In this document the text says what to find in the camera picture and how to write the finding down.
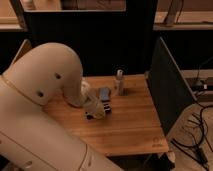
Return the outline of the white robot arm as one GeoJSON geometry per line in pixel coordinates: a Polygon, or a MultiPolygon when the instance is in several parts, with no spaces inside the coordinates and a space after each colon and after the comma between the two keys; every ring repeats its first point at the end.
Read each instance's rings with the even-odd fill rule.
{"type": "Polygon", "coordinates": [[[105,116],[75,51],[39,45],[0,75],[0,155],[24,171],[123,171],[43,111],[57,90],[94,118],[105,116]]]}

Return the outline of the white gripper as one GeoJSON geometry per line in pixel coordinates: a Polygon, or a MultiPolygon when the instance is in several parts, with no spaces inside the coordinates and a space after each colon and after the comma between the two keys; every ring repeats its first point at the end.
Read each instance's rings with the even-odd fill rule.
{"type": "Polygon", "coordinates": [[[86,119],[103,119],[106,116],[104,106],[96,96],[95,89],[86,80],[82,81],[81,93],[84,97],[83,107],[86,112],[86,119]]]}

